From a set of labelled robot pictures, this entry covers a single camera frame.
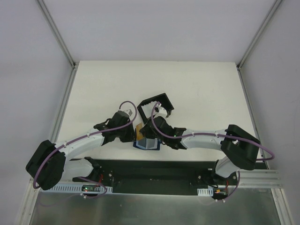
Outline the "gold credit card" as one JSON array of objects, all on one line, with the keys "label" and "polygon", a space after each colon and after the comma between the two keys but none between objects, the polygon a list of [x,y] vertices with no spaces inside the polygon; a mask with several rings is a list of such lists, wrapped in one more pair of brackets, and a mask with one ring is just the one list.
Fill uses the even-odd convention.
[{"label": "gold credit card", "polygon": [[140,130],[143,128],[143,124],[139,123],[135,127],[135,132],[136,132],[136,140],[139,141],[144,138],[143,134],[140,132]]}]

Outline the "blue leather card holder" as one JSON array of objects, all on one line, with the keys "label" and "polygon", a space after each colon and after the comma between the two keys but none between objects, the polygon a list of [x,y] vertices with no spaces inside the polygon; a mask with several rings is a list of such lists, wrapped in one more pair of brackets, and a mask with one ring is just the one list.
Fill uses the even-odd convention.
[{"label": "blue leather card holder", "polygon": [[141,140],[135,141],[133,147],[140,150],[160,150],[161,142],[155,139],[143,138]]}]

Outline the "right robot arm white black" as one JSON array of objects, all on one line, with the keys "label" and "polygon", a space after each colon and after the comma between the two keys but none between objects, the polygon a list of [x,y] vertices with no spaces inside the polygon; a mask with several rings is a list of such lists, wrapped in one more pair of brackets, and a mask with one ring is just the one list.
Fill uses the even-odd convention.
[{"label": "right robot arm white black", "polygon": [[211,172],[211,180],[216,185],[222,185],[240,169],[255,169],[259,151],[256,144],[260,144],[260,141],[237,125],[230,124],[227,129],[214,132],[200,132],[172,127],[159,116],[148,119],[140,133],[146,138],[157,138],[175,150],[203,148],[223,152],[225,157],[215,162]]}]

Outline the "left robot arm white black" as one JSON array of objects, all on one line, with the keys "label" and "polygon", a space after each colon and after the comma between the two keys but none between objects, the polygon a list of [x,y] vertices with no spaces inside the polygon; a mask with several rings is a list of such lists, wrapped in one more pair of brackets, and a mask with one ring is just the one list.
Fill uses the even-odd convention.
[{"label": "left robot arm white black", "polygon": [[101,166],[91,157],[77,159],[89,150],[101,147],[116,138],[123,143],[135,138],[131,110],[118,110],[112,118],[94,125],[86,134],[73,140],[40,143],[25,169],[34,179],[34,189],[49,190],[60,180],[95,182],[103,180]]}]

